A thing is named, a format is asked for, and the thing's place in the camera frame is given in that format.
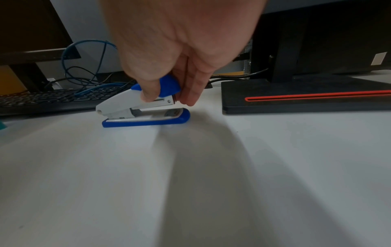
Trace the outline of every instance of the red slot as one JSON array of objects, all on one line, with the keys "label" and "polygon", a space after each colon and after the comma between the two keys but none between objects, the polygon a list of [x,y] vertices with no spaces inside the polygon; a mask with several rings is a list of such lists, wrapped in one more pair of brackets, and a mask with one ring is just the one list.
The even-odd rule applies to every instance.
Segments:
[{"label": "red slot", "polygon": [[325,99],[325,98],[358,98],[358,97],[376,97],[376,96],[391,96],[391,90],[261,96],[261,97],[247,97],[245,98],[245,100],[247,102],[260,102],[260,101],[292,101],[292,100]]}]

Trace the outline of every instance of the white sticker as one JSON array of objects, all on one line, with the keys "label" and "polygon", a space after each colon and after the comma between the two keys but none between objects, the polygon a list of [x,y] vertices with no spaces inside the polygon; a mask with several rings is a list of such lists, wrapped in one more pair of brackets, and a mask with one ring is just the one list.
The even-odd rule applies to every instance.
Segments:
[{"label": "white sticker", "polygon": [[375,57],[374,57],[374,59],[373,59],[373,61],[372,61],[371,66],[374,66],[374,65],[382,65],[383,60],[384,60],[384,58],[386,57],[386,55],[387,55],[386,52],[376,54]]}]

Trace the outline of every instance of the black monitor base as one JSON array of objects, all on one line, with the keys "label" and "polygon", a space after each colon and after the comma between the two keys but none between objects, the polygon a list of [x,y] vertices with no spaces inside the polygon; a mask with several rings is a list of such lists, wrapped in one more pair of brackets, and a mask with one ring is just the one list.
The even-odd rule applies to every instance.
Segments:
[{"label": "black monitor base", "polygon": [[222,83],[225,114],[391,110],[391,84],[337,75],[294,76]]}]

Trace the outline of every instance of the stapler anvil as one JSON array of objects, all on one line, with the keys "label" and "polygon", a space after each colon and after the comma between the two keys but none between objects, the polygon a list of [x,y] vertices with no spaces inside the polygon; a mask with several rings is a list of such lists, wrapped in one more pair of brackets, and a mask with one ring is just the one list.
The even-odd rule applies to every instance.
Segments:
[{"label": "stapler anvil", "polygon": [[160,95],[155,101],[143,102],[140,98],[141,87],[136,84],[131,89],[97,105],[96,111],[107,117],[102,122],[105,128],[182,124],[190,118],[190,112],[185,108],[142,111],[142,109],[175,104],[175,94],[180,91],[176,79],[166,75],[160,79]]}]

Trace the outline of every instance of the teal object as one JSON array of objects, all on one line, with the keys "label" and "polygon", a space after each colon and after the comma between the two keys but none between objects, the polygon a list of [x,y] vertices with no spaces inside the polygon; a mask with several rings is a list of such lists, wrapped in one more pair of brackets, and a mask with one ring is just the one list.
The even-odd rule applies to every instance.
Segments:
[{"label": "teal object", "polygon": [[3,124],[2,122],[0,122],[0,129],[5,129],[7,128],[7,126],[5,126],[5,124]]}]

